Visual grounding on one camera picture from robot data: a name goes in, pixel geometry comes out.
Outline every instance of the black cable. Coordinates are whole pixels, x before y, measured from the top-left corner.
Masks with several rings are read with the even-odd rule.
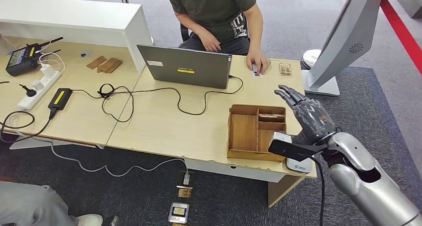
[[[322,184],[322,193],[321,193],[321,211],[319,212],[319,226],[323,225],[323,218],[324,218],[324,204],[325,204],[325,180],[324,174],[322,172],[322,167],[319,161],[313,158],[310,155],[307,155],[309,159],[311,159],[315,164],[318,166],[319,174],[321,175],[321,184]]]
[[[27,114],[27,115],[29,115],[31,118],[32,118],[32,120],[31,120],[31,122],[30,123],[28,123],[28,124],[26,124],[26,125],[24,125],[24,126],[10,126],[10,125],[6,125],[6,122],[7,122],[7,120],[13,115],[13,114],[15,114],[15,113],[23,113],[23,114]],[[19,140],[15,140],[15,141],[7,141],[7,140],[4,140],[3,139],[3,137],[2,137],[2,135],[3,135],[3,131],[4,131],[4,128],[5,127],[7,127],[7,128],[10,128],[10,129],[22,129],[22,128],[25,128],[25,127],[27,127],[27,126],[30,126],[31,124],[33,124],[34,123],[34,121],[35,121],[35,117],[34,117],[34,115],[32,115],[31,113],[28,113],[28,112],[24,112],[24,111],[15,111],[15,112],[12,112],[12,113],[9,113],[9,115],[7,115],[6,116],[6,118],[4,119],[4,121],[3,122],[1,122],[0,121],[0,125],[1,125],[1,129],[0,129],[0,140],[1,141],[3,141],[3,142],[5,142],[5,143],[16,143],[16,142],[20,142],[20,141],[23,141],[23,140],[26,140],[26,139],[29,139],[29,138],[33,138],[33,137],[36,137],[36,136],[38,136],[39,134],[41,134],[45,129],[46,129],[46,127],[48,126],[48,124],[50,123],[50,121],[51,121],[51,119],[52,119],[52,117],[49,117],[48,118],[48,121],[47,121],[47,123],[44,125],[44,127],[39,131],[39,132],[37,132],[37,133],[35,133],[35,134],[33,134],[33,135],[28,135],[27,137],[24,137],[24,138],[22,138],[22,139],[19,139]]]
[[[89,94],[87,91],[82,90],[82,89],[75,89],[75,90],[71,89],[71,90],[74,91],[74,92],[84,92],[88,96],[90,96],[91,98],[94,98],[94,99],[101,99],[101,98],[104,99],[103,100],[103,104],[102,104],[102,109],[103,109],[103,112],[105,114],[110,115],[111,117],[113,117],[118,122],[128,122],[132,118],[133,112],[135,110],[135,103],[134,103],[134,97],[133,97],[133,94],[134,93],[155,92],[155,91],[159,91],[159,90],[171,89],[171,90],[176,91],[176,93],[179,95],[179,100],[177,101],[177,108],[179,109],[179,111],[181,111],[183,113],[186,113],[186,114],[189,114],[189,115],[202,115],[207,110],[207,94],[208,93],[221,93],[221,94],[229,94],[229,95],[231,95],[231,94],[235,94],[235,93],[239,92],[243,88],[243,81],[242,81],[242,79],[240,79],[240,78],[238,78],[236,76],[232,76],[232,75],[229,75],[228,77],[229,78],[236,78],[236,79],[240,80],[240,82],[241,82],[240,87],[236,91],[230,92],[230,93],[227,93],[227,92],[219,92],[219,91],[208,91],[208,92],[206,92],[204,94],[204,103],[205,103],[204,110],[202,110],[202,112],[200,112],[200,113],[190,113],[190,112],[187,112],[187,111],[182,110],[180,108],[180,101],[182,100],[182,96],[180,95],[180,92],[177,89],[175,89],[175,88],[157,88],[157,89],[151,89],[151,90],[130,91],[125,86],[120,86],[120,87],[114,88],[113,85],[111,85],[109,83],[106,83],[106,84],[101,85],[100,90],[97,91],[97,93],[100,95],[99,97],[94,97],[91,94]],[[107,93],[103,92],[103,89],[104,89],[105,86],[109,86],[111,88],[111,91],[109,91]],[[116,92],[116,90],[119,89],[119,88],[125,88],[126,91],[125,92]],[[119,120],[113,114],[106,112],[106,110],[104,109],[105,102],[112,95],[115,95],[115,94],[130,94],[130,98],[132,100],[132,112],[131,112],[130,116],[128,117],[128,119],[126,119],[126,120]]]

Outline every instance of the green t-shirt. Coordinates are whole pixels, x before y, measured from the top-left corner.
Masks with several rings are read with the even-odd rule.
[[[256,0],[170,0],[176,13],[186,13],[220,42],[247,36],[243,11]]]

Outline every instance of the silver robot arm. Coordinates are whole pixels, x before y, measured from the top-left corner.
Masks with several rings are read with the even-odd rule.
[[[275,94],[292,108],[303,130],[286,142],[274,134],[268,151],[302,161],[321,152],[331,179],[375,226],[422,226],[418,208],[401,192],[378,161],[352,135],[336,132],[323,106],[279,85]]]
[[[333,159],[329,172],[334,184],[373,225],[422,226],[416,206],[354,136],[336,133],[328,140],[327,149],[333,153],[324,158]]]

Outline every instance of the laptop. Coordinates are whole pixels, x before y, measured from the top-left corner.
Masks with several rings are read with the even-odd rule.
[[[231,54],[137,45],[155,80],[227,88]]]

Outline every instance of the person's leg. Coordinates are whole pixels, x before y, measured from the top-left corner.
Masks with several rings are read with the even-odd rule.
[[[248,55],[249,40],[247,37],[234,38],[221,43],[220,53],[230,53],[235,55]]]
[[[185,42],[183,42],[182,44],[180,44],[179,48],[205,51],[205,48],[202,45],[201,39],[199,39],[199,37],[194,33],[191,33],[190,38],[186,40]]]
[[[0,181],[0,225],[77,226],[68,207],[49,186]]]

